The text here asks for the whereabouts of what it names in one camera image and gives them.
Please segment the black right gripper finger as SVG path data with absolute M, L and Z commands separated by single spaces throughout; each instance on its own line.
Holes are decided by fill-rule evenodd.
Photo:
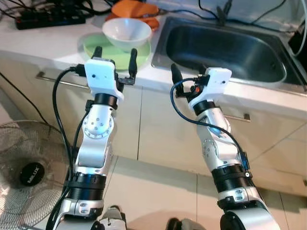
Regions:
M 183 76 L 175 63 L 171 64 L 172 81 L 174 85 L 183 86 Z

